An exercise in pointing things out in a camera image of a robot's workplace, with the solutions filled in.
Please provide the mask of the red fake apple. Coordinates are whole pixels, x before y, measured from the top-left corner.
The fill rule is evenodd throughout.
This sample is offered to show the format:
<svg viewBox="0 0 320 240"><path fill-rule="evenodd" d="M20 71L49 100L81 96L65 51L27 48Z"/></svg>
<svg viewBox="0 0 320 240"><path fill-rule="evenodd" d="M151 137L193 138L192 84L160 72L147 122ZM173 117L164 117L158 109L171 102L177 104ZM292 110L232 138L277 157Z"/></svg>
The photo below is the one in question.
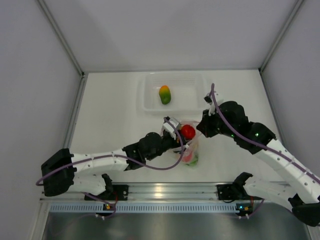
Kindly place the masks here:
<svg viewBox="0 0 320 240"><path fill-rule="evenodd" d="M183 125L180 129L180 133L186 140L192 140L196 136L196 130L189 124Z"/></svg>

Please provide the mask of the clear zip top bag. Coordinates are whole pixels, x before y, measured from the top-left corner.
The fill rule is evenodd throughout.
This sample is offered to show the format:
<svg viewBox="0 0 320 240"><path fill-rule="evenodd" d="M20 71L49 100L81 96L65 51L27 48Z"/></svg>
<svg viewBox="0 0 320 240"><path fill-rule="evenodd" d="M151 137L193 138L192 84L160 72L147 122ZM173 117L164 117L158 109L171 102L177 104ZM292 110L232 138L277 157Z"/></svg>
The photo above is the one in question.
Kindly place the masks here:
<svg viewBox="0 0 320 240"><path fill-rule="evenodd" d="M201 136L201 132L199 132L196 129L196 126L197 126L198 122L194 121L194 120L182 120L182 121L180 121L180 123L181 123L180 129L182 128L183 125L191 125L191 126L193 126L193 128L195 129L195 132L196 132L196 135L195 135L195 137L193 139L185 139L186 143L184 144L185 145L185 149L184 149L184 152L183 152L183 156L184 155L189 155L191 153L193 153L193 156L194 155L199 155L198 148L199 148L199 137Z"/></svg>

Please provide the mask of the green fake avocado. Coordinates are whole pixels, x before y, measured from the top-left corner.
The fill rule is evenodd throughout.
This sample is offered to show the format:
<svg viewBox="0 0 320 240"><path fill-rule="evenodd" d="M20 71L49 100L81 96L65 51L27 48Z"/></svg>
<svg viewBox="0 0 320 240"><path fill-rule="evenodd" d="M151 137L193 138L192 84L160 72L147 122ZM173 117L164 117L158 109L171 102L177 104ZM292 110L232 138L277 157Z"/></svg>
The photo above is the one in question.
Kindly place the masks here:
<svg viewBox="0 0 320 240"><path fill-rule="evenodd" d="M169 104L172 100L171 91L167 85L163 85L160 87L160 89L158 91L158 95L159 95L160 101L163 105Z"/></svg>

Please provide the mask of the pink fake peach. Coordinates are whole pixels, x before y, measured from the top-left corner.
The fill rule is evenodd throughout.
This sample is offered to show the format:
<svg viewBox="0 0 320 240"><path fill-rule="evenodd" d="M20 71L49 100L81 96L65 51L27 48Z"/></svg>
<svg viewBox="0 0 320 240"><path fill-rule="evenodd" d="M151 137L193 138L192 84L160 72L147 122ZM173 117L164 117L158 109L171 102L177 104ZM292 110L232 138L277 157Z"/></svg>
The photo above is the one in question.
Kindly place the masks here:
<svg viewBox="0 0 320 240"><path fill-rule="evenodd" d="M182 159L181 159L181 162L184 163L184 164L190 164L194 161L194 154L193 153L190 153L188 155L184 154Z"/></svg>

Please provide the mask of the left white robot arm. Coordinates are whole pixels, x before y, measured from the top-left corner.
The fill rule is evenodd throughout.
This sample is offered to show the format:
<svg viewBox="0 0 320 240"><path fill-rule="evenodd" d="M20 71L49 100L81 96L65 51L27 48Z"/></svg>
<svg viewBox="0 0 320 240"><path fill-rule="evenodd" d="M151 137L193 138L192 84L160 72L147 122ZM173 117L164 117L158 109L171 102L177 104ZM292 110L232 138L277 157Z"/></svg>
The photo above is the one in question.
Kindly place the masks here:
<svg viewBox="0 0 320 240"><path fill-rule="evenodd" d="M163 131L162 134L150 132L138 142L111 152L75 154L69 148L62 148L41 165L42 178L37 185L43 186L46 197L84 192L107 200L113 194L109 172L147 167L146 161L185 144L180 132Z"/></svg>

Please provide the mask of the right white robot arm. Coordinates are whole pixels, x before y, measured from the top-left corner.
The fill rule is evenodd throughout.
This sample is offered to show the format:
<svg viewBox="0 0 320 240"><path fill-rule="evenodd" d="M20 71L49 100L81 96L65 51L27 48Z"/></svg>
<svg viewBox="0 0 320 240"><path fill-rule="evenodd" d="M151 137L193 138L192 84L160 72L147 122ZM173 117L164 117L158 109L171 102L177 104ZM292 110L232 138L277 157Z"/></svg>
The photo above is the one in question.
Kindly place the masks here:
<svg viewBox="0 0 320 240"><path fill-rule="evenodd" d="M206 138L224 135L242 149L271 167L287 183L281 185L259 180L243 172L233 181L233 192L240 199L248 195L273 202L289 210L311 227L320 225L320 178L307 169L264 124L249 121L244 108L235 101L210 105L197 125Z"/></svg>

